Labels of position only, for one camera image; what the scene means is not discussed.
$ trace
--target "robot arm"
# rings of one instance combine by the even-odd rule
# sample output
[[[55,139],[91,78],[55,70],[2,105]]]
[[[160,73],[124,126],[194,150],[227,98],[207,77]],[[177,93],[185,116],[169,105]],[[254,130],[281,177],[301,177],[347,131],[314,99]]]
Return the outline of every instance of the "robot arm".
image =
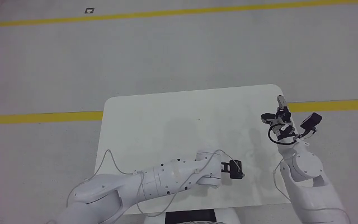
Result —
[[[228,166],[221,162],[219,150],[199,151],[194,160],[176,159],[133,175],[99,174],[75,188],[74,203],[57,223],[112,224],[136,203],[188,190],[194,184],[218,186],[222,172],[229,172],[232,179],[244,176],[241,167],[230,166],[228,171]]]
[[[280,171],[294,211],[302,223],[349,223],[340,198],[333,185],[324,173],[323,165],[317,155],[309,152],[309,144],[302,138],[315,126],[322,117],[313,113],[301,127],[303,134],[295,134],[291,113],[283,96],[277,98],[279,107],[276,114],[263,114],[261,119],[270,125],[276,134],[279,153],[283,156]],[[313,180],[312,187],[300,186],[304,180]]]

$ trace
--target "wire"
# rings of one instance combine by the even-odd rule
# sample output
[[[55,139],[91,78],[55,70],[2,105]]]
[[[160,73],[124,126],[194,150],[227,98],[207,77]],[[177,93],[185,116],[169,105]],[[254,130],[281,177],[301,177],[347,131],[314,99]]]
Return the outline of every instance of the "wire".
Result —
[[[284,145],[284,146],[290,146],[294,143],[296,143],[297,141],[296,140],[293,140],[292,142],[289,142],[289,143],[285,143],[285,142],[278,142],[278,141],[275,141],[271,138],[271,131],[273,130],[274,127],[276,126],[280,126],[280,125],[285,125],[285,124],[281,124],[281,123],[278,123],[278,124],[274,124],[272,126],[270,126],[270,128],[268,129],[268,133],[267,133],[267,136],[268,138],[270,139],[271,142],[273,143],[276,143],[276,144],[281,144],[281,145]],[[297,138],[303,138],[305,137],[311,130],[305,130],[302,134],[297,134],[296,136],[291,136],[291,137],[297,137]]]
[[[111,150],[106,150],[105,154],[103,155],[103,158],[102,158],[102,161],[101,161],[101,163],[100,163],[100,166],[98,167],[98,169],[97,169],[97,171],[95,172],[95,174],[94,174],[93,176],[91,176],[90,178],[84,180],[83,182],[77,184],[77,185],[76,185],[74,188],[72,188],[72,190],[69,192],[69,194],[67,195],[67,199],[66,199],[66,208],[68,207],[68,199],[69,199],[69,196],[71,195],[71,193],[73,192],[73,190],[74,190],[76,187],[78,187],[78,186],[80,186],[80,185],[82,185],[82,184],[84,184],[84,183],[90,181],[90,180],[91,180],[92,178],[94,178],[94,177],[96,176],[96,174],[99,172],[99,170],[100,170],[100,168],[101,168],[101,166],[102,166],[102,164],[103,164],[103,162],[104,162],[104,160],[105,160],[105,157],[106,157],[107,152],[109,152],[109,153],[111,154],[111,157],[112,157],[112,161],[113,161],[113,163],[114,163],[114,166],[116,167],[116,169],[117,169],[121,174],[132,175],[132,173],[130,173],[130,172],[123,172],[123,171],[121,171],[121,170],[118,168],[118,166],[117,166],[117,164],[116,164],[116,161],[114,160],[114,157],[113,157],[113,154],[112,154]]]
[[[272,172],[272,173],[274,174],[274,184],[275,184],[276,189],[277,189],[283,196],[285,196],[285,198],[287,198],[287,200],[289,200],[289,201],[292,203],[292,201],[290,200],[290,198],[289,198],[285,193],[283,193],[283,192],[277,187],[277,184],[276,184],[276,179],[275,179],[276,170],[277,170],[277,168],[281,165],[281,163],[282,163],[283,161],[284,161],[284,159],[282,159],[282,160],[279,162],[279,164],[276,166],[276,168],[275,168],[275,169],[273,170],[273,172]],[[338,211],[343,212],[343,213],[346,215],[349,224],[352,223],[352,222],[351,222],[351,218],[349,217],[348,213],[347,213],[345,210],[340,209],[340,208],[317,208],[317,209],[308,209],[308,208],[303,208],[303,207],[300,207],[300,208],[301,208],[302,210],[306,210],[306,211],[338,210]]]
[[[274,124],[274,125],[270,126],[270,128],[268,129],[267,136],[268,136],[268,138],[270,139],[270,141],[273,142],[273,143],[276,143],[276,144],[284,145],[284,146],[289,146],[289,145],[291,145],[291,144],[296,143],[296,142],[297,142],[296,140],[293,140],[292,142],[289,142],[289,143],[285,143],[285,142],[275,141],[275,140],[273,140],[273,139],[271,138],[271,131],[273,130],[273,128],[276,127],[276,126],[280,126],[280,125],[285,125],[285,124],[281,124],[281,123]]]
[[[210,160],[213,158],[213,156],[215,155],[215,153],[218,152],[218,151],[221,151],[222,153],[224,153],[225,155],[227,155],[229,158],[231,158],[231,159],[234,161],[234,163],[236,164],[236,166],[240,169],[240,166],[238,165],[238,163],[237,163],[231,156],[229,156],[226,152],[224,152],[223,150],[216,150],[216,151],[214,151],[213,154],[210,156],[209,160],[206,162],[206,164],[204,165],[204,167],[199,170],[199,173],[200,173],[201,171],[203,171],[203,169],[205,169],[205,168],[207,167],[207,165],[209,164]],[[147,217],[157,217],[157,216],[160,216],[161,214],[163,214],[163,213],[169,208],[169,206],[172,204],[172,202],[173,202],[175,196],[180,192],[180,189],[181,189],[181,188],[184,186],[184,184],[190,179],[190,177],[193,176],[193,174],[195,174],[195,172],[193,172],[192,174],[190,174],[189,177],[179,186],[178,190],[175,192],[175,194],[173,195],[172,199],[170,200],[170,202],[168,203],[168,205],[165,207],[165,209],[164,209],[163,211],[161,211],[161,212],[159,212],[159,213],[157,213],[157,214],[154,214],[154,215],[149,215],[149,214],[144,213],[144,212],[139,208],[139,204],[138,204],[138,196],[139,196],[140,187],[143,186],[143,181],[144,181],[144,173],[141,171],[141,172],[140,172],[140,176],[141,176],[142,180],[141,180],[141,182],[140,182],[140,184],[139,184],[138,191],[137,191],[137,193],[136,193],[136,206],[137,206],[138,210],[139,210],[143,215],[145,215],[145,216],[147,216]]]

